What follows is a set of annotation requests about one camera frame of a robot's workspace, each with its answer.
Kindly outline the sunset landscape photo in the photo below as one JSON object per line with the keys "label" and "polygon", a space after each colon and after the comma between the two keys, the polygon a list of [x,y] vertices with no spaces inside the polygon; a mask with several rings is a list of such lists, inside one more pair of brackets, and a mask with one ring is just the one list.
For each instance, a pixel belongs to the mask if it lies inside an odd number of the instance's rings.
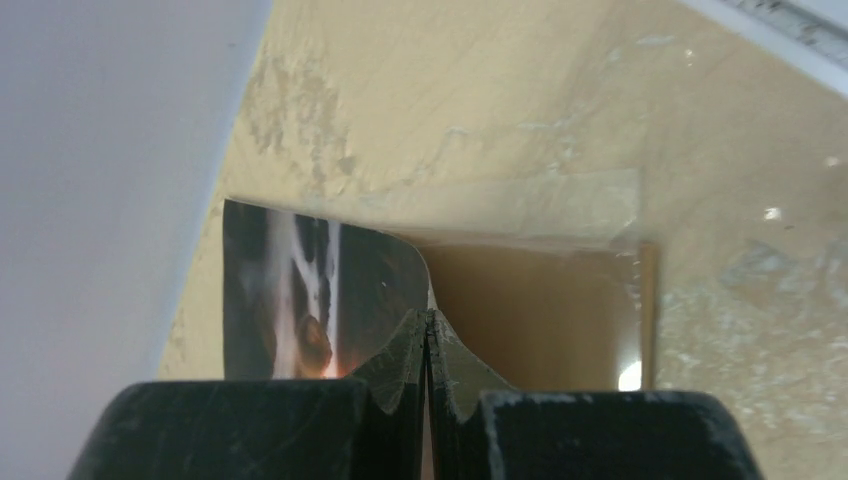
{"label": "sunset landscape photo", "polygon": [[428,305],[422,256],[380,231],[226,200],[222,247],[227,380],[345,376]]}

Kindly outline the clear glass pane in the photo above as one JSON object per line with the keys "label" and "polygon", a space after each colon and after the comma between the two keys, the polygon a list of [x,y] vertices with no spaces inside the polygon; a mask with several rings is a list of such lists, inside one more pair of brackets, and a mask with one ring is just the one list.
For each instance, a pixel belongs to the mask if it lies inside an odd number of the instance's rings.
{"label": "clear glass pane", "polygon": [[675,1],[322,1],[370,222],[661,249],[657,382],[847,475],[847,102]]}

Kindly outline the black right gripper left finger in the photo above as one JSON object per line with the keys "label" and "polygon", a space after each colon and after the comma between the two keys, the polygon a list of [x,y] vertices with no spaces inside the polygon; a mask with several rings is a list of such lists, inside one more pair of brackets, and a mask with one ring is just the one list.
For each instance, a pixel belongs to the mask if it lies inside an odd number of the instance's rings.
{"label": "black right gripper left finger", "polygon": [[137,383],[116,395],[73,479],[417,479],[428,314],[331,380]]}

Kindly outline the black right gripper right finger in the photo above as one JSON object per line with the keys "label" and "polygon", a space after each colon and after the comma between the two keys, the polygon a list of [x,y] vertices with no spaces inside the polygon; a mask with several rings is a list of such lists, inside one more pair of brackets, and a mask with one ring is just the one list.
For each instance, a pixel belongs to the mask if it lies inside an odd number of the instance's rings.
{"label": "black right gripper right finger", "polygon": [[427,314],[439,479],[758,479],[738,423],[692,391],[524,391]]}

